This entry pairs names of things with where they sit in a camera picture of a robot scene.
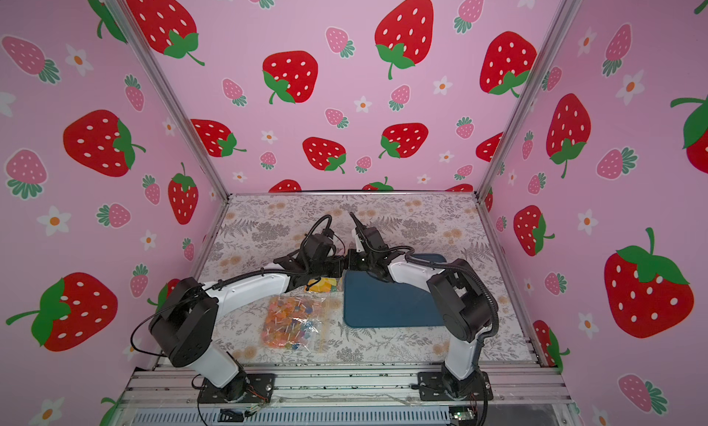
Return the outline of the ziploc bag of lollipops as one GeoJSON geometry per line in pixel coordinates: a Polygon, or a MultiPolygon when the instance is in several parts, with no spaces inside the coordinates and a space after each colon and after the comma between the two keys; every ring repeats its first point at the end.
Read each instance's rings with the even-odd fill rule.
{"type": "Polygon", "coordinates": [[[261,341],[271,349],[311,350],[322,331],[324,305],[324,299],[311,295],[271,297],[261,341]]]}

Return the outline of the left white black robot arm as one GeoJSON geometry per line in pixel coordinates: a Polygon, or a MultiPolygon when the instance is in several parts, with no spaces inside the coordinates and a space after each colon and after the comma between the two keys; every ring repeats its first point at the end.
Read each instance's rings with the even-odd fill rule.
{"type": "Polygon", "coordinates": [[[321,278],[342,275],[347,257],[337,254],[330,230],[306,237],[298,250],[263,269],[211,284],[194,278],[177,282],[149,321],[149,333],[175,368],[189,368],[204,387],[225,401],[252,390],[238,361],[212,340],[215,325],[236,309],[271,296],[306,287],[321,278]]]}

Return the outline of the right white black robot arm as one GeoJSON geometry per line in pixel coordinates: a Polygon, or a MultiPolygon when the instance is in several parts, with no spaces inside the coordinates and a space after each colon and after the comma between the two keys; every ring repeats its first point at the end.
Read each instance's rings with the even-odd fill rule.
{"type": "Polygon", "coordinates": [[[485,340],[497,335],[499,306],[468,261],[449,263],[415,256],[411,246],[388,246],[374,227],[359,223],[353,231],[356,248],[348,251],[348,270],[375,280],[409,286],[431,295],[451,339],[442,365],[441,383],[449,398],[484,396],[486,383],[479,370],[485,340]]]}

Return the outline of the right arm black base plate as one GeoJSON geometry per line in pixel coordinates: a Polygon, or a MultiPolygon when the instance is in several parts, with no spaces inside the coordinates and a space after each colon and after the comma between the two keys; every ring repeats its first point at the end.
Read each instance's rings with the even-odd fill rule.
{"type": "Polygon", "coordinates": [[[477,370],[464,380],[450,372],[420,372],[417,374],[422,401],[492,401],[493,393],[489,376],[477,370]]]}

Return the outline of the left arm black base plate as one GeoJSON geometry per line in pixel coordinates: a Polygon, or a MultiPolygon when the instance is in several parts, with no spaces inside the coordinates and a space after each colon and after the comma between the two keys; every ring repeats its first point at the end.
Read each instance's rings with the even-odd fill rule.
{"type": "Polygon", "coordinates": [[[205,379],[197,401],[202,404],[269,403],[276,378],[276,374],[241,372],[223,388],[218,388],[205,379]]]}

